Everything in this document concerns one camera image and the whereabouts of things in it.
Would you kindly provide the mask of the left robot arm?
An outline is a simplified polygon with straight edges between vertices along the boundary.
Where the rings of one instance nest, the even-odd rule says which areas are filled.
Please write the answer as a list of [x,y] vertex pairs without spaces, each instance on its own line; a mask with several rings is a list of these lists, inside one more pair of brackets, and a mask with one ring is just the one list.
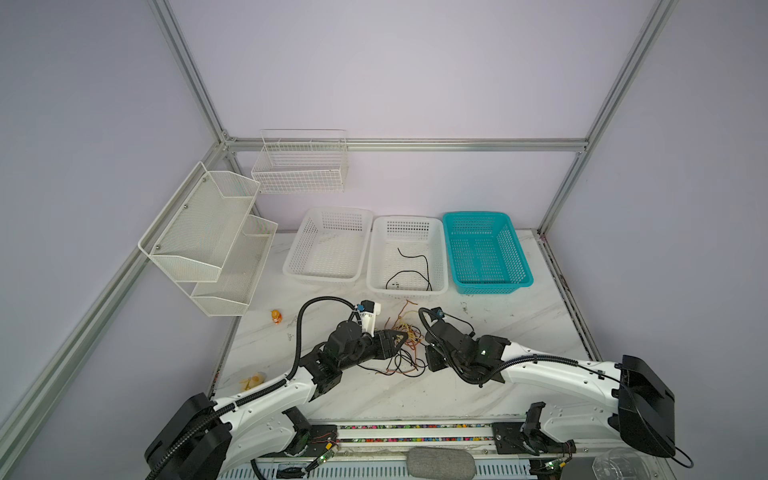
[[380,304],[341,299],[348,318],[304,353],[304,314],[323,300],[312,298],[299,310],[288,372],[230,397],[198,393],[182,403],[145,450],[148,478],[214,479],[264,454],[303,451],[311,426],[301,406],[335,388],[345,370],[396,357],[408,340],[403,331],[376,329]]

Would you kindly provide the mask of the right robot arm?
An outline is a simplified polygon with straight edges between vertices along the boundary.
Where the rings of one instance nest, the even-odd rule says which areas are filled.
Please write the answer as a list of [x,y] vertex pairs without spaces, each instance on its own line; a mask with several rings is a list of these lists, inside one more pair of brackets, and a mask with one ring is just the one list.
[[675,459],[675,397],[642,359],[619,362],[576,360],[525,347],[494,335],[474,337],[454,326],[441,308],[422,307],[427,363],[431,371],[452,370],[463,382],[527,384],[588,405],[567,414],[547,400],[533,402],[514,433],[499,432],[498,445],[539,456],[576,452],[580,440],[622,441],[641,453]]

